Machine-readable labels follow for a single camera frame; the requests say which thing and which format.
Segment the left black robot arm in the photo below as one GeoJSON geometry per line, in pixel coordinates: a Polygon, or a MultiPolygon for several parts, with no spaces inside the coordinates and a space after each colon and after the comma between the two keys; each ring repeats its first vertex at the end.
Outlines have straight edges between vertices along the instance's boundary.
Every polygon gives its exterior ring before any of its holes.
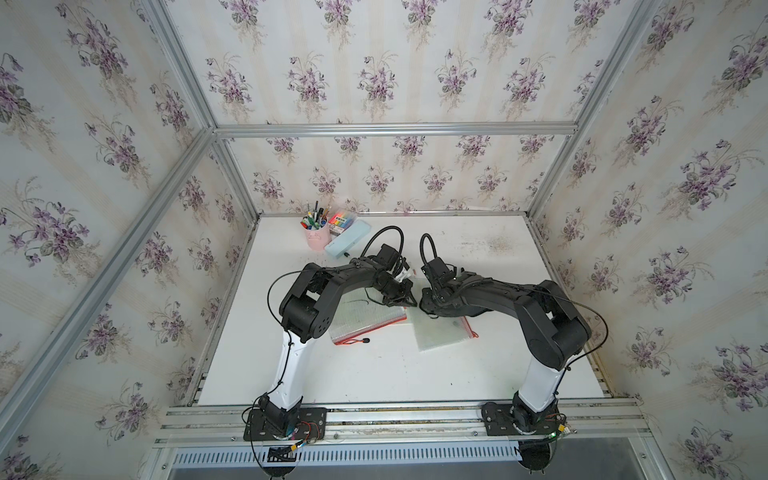
{"type": "Polygon", "coordinates": [[[290,429],[298,418],[315,343],[329,330],[342,297],[374,289],[385,307],[415,307],[413,282],[403,255],[405,235],[396,225],[376,232],[362,253],[339,267],[306,264],[280,303],[275,317],[283,346],[274,385],[254,401],[269,422],[290,429]]]}

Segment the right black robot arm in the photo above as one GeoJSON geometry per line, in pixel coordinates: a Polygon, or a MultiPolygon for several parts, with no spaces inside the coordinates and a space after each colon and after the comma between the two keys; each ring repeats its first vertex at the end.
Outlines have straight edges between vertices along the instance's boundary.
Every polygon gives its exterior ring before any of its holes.
{"type": "Polygon", "coordinates": [[[558,418],[557,393],[571,364],[586,355],[592,331],[560,286],[545,280],[515,284],[450,267],[431,235],[420,238],[422,272],[429,286],[419,308],[435,317],[477,317],[497,312],[516,319],[531,355],[525,379],[507,417],[523,435],[536,434],[558,418]]]}

